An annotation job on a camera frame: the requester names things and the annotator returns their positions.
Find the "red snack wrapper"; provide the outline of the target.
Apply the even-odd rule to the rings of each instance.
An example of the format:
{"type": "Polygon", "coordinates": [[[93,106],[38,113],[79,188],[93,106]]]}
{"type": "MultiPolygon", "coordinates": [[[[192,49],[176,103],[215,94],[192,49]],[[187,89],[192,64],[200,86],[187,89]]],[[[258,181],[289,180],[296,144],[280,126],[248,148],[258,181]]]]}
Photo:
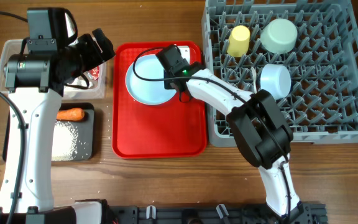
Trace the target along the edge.
{"type": "Polygon", "coordinates": [[[99,73],[100,73],[100,66],[97,66],[95,68],[92,68],[91,70],[88,70],[89,76],[93,79],[93,80],[98,80],[99,79],[99,73]]]}

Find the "light blue plate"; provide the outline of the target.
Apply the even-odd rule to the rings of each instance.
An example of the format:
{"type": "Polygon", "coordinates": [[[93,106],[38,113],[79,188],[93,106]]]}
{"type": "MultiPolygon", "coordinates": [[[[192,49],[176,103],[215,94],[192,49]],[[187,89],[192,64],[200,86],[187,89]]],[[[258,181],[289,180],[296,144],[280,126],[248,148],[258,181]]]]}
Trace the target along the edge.
{"type": "MultiPolygon", "coordinates": [[[[140,77],[159,79],[165,70],[154,54],[141,56],[135,64],[135,71],[140,77]]],[[[136,101],[145,105],[161,105],[176,95],[175,89],[166,90],[164,82],[150,82],[138,78],[133,71],[133,63],[127,70],[125,84],[127,91],[136,101]]]]}

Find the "small white tissue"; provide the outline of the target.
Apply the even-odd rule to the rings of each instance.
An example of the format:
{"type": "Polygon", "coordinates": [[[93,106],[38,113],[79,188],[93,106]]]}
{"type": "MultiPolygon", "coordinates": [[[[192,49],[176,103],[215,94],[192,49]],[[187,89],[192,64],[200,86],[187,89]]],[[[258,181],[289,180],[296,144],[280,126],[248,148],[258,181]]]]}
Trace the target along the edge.
{"type": "Polygon", "coordinates": [[[71,83],[66,83],[65,87],[77,90],[89,90],[96,87],[97,82],[87,75],[81,75],[74,79],[71,83]]]}

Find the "orange carrot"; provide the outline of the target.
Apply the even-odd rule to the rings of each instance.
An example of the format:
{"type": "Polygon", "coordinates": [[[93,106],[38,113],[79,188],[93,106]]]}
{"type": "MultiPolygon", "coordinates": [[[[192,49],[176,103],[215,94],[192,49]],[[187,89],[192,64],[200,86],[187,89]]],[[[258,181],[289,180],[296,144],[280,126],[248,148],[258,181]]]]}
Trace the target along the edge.
{"type": "Polygon", "coordinates": [[[60,110],[57,114],[57,120],[61,121],[81,121],[84,117],[85,111],[81,108],[60,110]]]}

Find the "yellow plastic cup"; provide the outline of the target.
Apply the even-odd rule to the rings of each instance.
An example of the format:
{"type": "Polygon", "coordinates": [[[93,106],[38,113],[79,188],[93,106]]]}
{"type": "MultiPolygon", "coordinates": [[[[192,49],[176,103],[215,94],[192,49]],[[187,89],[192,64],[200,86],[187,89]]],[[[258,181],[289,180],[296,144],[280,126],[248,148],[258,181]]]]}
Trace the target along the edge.
{"type": "Polygon", "coordinates": [[[248,27],[235,26],[229,36],[227,53],[232,57],[241,57],[247,53],[250,43],[250,30],[248,27]]]}

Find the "white plastic spoon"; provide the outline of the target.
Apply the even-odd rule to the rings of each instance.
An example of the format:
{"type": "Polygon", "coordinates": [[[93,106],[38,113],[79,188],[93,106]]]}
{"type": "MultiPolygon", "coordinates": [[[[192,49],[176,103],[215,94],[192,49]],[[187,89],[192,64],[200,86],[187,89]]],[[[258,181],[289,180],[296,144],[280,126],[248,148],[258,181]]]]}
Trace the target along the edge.
{"type": "Polygon", "coordinates": [[[252,87],[253,87],[253,92],[257,93],[257,85],[256,85],[256,81],[257,81],[257,72],[255,70],[254,67],[250,68],[251,70],[251,74],[252,74],[252,87]]]}

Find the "white rice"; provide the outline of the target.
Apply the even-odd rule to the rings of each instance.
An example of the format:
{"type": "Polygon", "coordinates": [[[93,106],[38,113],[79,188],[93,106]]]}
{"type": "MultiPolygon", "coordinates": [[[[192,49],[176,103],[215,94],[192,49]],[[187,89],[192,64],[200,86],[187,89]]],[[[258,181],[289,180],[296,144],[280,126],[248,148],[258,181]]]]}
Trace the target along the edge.
{"type": "Polygon", "coordinates": [[[71,121],[56,121],[53,132],[52,161],[86,159],[90,155],[89,134],[79,124],[71,121]]]}

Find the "light blue rice bowl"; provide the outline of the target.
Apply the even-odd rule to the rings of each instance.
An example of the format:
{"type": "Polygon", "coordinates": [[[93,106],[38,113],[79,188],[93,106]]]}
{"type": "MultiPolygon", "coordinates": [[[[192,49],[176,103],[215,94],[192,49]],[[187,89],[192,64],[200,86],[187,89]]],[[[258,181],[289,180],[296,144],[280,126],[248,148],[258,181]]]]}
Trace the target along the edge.
{"type": "Polygon", "coordinates": [[[275,100],[286,98],[291,90],[291,76],[283,65],[267,64],[260,74],[260,89],[268,91],[275,100]]]}

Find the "light blue bowl with scrap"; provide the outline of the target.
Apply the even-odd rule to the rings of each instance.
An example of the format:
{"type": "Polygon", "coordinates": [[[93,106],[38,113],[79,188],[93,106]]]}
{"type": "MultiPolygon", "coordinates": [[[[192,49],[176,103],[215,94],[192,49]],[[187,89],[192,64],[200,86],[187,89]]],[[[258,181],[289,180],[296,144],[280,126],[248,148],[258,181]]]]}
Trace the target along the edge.
{"type": "Polygon", "coordinates": [[[262,31],[260,41],[273,54],[286,54],[293,50],[298,37],[296,25],[288,19],[275,19],[262,31]]]}

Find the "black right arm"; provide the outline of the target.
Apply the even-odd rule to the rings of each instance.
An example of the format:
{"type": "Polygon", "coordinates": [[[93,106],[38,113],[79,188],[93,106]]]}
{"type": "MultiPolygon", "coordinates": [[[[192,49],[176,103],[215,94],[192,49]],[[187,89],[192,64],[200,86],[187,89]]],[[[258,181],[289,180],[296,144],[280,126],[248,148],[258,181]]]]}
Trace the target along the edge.
{"type": "Polygon", "coordinates": [[[236,146],[246,161],[258,168],[268,207],[286,222],[300,204],[289,170],[293,133],[266,90],[241,90],[216,77],[202,64],[188,63],[176,45],[156,54],[166,72],[164,82],[188,91],[226,116],[236,146]]]}

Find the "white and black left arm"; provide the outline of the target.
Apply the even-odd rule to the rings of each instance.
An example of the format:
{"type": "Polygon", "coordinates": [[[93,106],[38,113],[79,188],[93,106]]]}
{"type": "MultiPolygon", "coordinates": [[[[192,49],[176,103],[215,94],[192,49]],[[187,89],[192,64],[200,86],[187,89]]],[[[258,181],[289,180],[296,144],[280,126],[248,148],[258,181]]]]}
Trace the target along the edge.
{"type": "Polygon", "coordinates": [[[116,223],[105,199],[54,206],[53,131],[64,88],[115,55],[101,29],[69,34],[73,20],[62,7],[28,9],[29,36],[5,66],[10,125],[0,223],[116,223]]]}

